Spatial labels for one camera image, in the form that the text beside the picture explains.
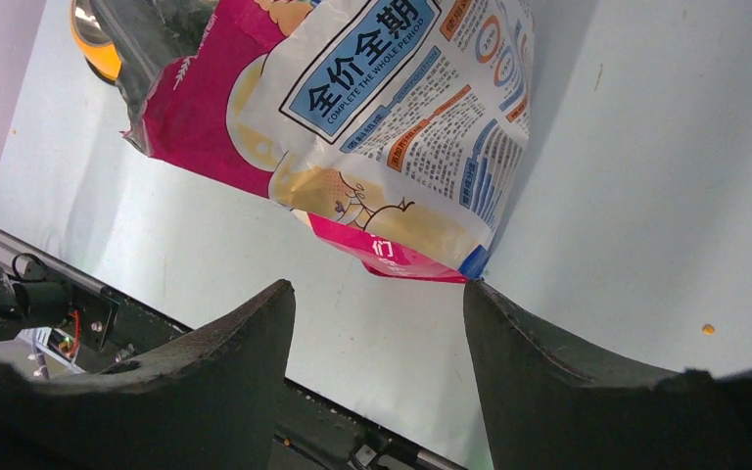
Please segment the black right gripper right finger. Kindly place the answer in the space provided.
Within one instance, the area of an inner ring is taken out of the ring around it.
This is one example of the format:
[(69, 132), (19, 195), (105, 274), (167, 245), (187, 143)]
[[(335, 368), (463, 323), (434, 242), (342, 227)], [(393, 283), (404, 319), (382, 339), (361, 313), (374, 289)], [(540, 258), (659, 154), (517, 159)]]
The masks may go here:
[(477, 280), (463, 316), (495, 468), (752, 469), (752, 369), (633, 360)]

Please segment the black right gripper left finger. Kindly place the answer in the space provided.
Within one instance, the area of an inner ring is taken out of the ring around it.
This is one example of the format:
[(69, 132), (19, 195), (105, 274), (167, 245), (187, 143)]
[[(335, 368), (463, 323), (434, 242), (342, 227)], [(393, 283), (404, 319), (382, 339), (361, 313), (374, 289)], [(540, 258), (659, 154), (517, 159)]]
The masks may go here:
[(263, 469), (296, 313), (279, 280), (98, 374), (30, 381), (0, 362), (0, 469)]

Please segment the pink blue pet food bag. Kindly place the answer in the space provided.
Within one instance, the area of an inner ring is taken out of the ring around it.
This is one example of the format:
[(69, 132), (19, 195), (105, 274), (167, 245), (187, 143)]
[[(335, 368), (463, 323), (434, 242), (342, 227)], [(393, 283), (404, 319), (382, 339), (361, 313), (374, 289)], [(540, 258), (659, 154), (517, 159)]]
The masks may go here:
[(394, 278), (478, 279), (529, 140), (526, 1), (95, 1), (146, 156)]

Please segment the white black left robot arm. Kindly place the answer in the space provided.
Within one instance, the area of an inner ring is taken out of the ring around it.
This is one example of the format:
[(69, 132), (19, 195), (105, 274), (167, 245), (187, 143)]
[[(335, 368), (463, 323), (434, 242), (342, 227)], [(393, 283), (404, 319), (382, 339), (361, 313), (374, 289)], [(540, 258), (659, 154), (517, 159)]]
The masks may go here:
[(66, 322), (73, 292), (72, 284), (54, 276), (38, 256), (14, 256), (9, 271), (0, 266), (0, 342), (15, 339), (26, 329)]

